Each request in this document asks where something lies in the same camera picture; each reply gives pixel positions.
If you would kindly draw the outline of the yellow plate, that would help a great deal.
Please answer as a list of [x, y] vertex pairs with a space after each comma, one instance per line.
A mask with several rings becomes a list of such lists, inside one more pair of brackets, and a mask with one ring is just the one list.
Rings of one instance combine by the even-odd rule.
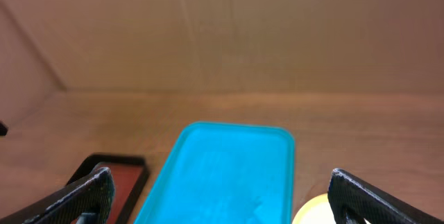
[[307, 201], [296, 213], [292, 224], [336, 224], [327, 194]]

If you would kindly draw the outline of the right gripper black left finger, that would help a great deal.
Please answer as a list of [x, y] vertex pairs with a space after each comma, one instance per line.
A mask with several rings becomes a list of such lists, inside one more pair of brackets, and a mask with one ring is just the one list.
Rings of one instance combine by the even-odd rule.
[[108, 167], [101, 167], [55, 193], [1, 219], [2, 223], [106, 223], [115, 195]]

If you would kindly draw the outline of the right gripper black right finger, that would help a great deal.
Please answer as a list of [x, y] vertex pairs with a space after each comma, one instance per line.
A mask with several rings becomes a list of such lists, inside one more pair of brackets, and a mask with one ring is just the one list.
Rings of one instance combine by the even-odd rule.
[[327, 198], [337, 224], [443, 224], [343, 169], [332, 171]]

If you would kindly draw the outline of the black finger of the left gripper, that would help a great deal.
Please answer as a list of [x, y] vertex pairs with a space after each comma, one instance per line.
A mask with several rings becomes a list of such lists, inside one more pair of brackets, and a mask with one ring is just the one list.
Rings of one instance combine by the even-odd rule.
[[6, 136], [8, 133], [8, 127], [1, 121], [0, 122], [0, 135]]

